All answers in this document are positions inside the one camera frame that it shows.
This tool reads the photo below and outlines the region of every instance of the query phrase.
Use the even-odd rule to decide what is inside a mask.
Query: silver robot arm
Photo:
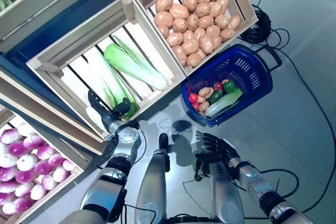
[[[225,140],[202,133],[210,151],[218,151],[233,172],[232,176],[247,190],[251,199],[274,224],[313,224],[307,216],[282,198],[249,162],[243,162],[236,149]]]
[[[106,139],[118,140],[113,154],[85,193],[80,209],[66,217],[61,224],[103,224],[119,219],[127,191],[127,176],[141,144],[139,131],[123,124],[120,116],[130,109],[130,102],[124,99],[114,110],[107,111],[98,96],[89,90],[91,106],[101,115],[105,128],[110,132]]]
[[[124,188],[127,176],[141,140],[138,131],[129,126],[118,133],[118,139],[114,154],[88,188],[81,210],[70,214],[61,224],[103,224],[119,219],[127,193]]]
[[[240,185],[272,223],[313,224],[307,216],[283,199],[248,162],[234,157],[229,160],[229,166],[237,171]]]

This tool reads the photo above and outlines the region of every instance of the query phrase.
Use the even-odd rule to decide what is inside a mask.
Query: crate slat
[[[41,106],[2,78],[0,78],[0,87],[0,99],[88,150],[98,155],[102,154],[103,146],[97,140],[54,115],[47,108]]]
[[[4,71],[3,69],[0,69],[0,78],[13,86],[13,88],[21,91],[24,95],[28,96],[32,100],[34,100],[37,104],[39,104],[40,107],[46,108],[50,111],[50,114],[57,115],[62,120],[65,120],[66,122],[72,124],[75,128],[82,131],[84,134],[87,135],[86,138],[93,138],[97,141],[100,140],[100,137],[98,137],[93,130],[87,128],[83,124],[79,123],[78,121],[74,120],[73,118],[69,117],[65,112],[61,111],[59,108],[55,107],[53,104],[50,104],[48,101],[40,98],[35,93],[33,93],[31,90],[27,89],[25,86],[23,86],[21,83],[19,83],[14,77],[8,74],[8,72]]]

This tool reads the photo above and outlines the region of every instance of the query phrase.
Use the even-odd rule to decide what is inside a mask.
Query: gray floor
[[[286,28],[291,41],[284,49],[294,60],[327,115],[335,124],[335,0],[262,0],[261,8],[272,20],[273,28]],[[148,139],[144,158],[132,169],[127,184],[126,202],[135,205],[141,178],[151,153],[157,148],[158,135],[166,132],[172,144],[171,171],[167,180],[167,215],[182,212],[207,216],[210,211],[208,180],[185,184],[188,193],[200,205],[192,201],[182,182],[193,179],[197,150],[195,131],[201,130],[230,140],[245,160],[252,161],[259,169],[286,168],[295,172],[301,185],[289,198],[299,209],[311,206],[320,196],[328,179],[333,161],[333,144],[327,124],[313,99],[299,81],[292,66],[286,60],[272,73],[274,89],[249,108],[238,113],[220,126],[209,128],[195,124],[185,113],[181,97],[140,125]],[[178,134],[172,127],[178,120],[186,120],[192,126]],[[32,223],[59,223],[66,215],[78,209],[81,198],[95,178],[95,171],[73,190],[55,202]],[[280,178],[279,192],[285,194],[294,187],[294,179],[287,174],[265,175],[273,185]],[[335,223],[335,179],[324,199],[308,213],[315,223]],[[241,192],[246,216],[262,216],[245,192]],[[133,223],[133,211],[129,209],[128,220]],[[267,223],[252,221],[246,223]]]

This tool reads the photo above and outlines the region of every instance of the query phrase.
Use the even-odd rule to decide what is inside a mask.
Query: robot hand
[[[231,177],[239,181],[272,223],[312,224],[308,217],[282,198],[251,163],[243,162],[232,145],[208,133],[198,132],[197,137],[204,141],[209,151],[222,154],[224,164],[231,169]]]

